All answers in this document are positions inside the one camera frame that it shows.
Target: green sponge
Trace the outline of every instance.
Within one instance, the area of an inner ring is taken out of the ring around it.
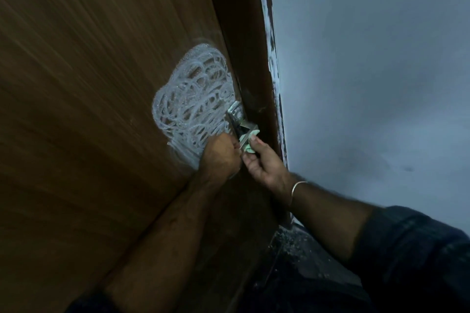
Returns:
[[[253,135],[258,135],[259,134],[259,130],[253,130],[252,132],[250,132],[250,134],[248,135],[248,139],[250,139]],[[245,149],[244,149],[245,152],[249,152],[249,153],[256,153],[255,150],[253,150],[250,146],[250,141],[247,141],[246,142],[246,145],[245,145]]]

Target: person's left arm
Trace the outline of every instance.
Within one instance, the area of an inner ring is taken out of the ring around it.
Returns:
[[[100,293],[122,313],[170,312],[196,261],[209,208],[220,187],[241,165],[238,141],[212,136],[187,189],[152,225]]]

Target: dark plaid sleeve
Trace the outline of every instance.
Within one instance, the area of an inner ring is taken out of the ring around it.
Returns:
[[[377,210],[349,268],[381,311],[470,310],[468,236],[409,208]]]
[[[81,296],[72,302],[65,313],[121,313],[102,291]]]

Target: person's right hand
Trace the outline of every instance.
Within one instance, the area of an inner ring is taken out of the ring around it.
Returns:
[[[262,185],[268,187],[276,198],[287,208],[291,205],[291,191],[296,179],[285,168],[281,159],[271,147],[257,136],[250,138],[250,146],[259,153],[243,153],[243,162],[248,172]]]

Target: person's left hand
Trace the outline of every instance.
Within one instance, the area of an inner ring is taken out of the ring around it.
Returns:
[[[209,138],[199,162],[199,171],[209,178],[226,181],[240,170],[242,151],[238,140],[227,133]]]

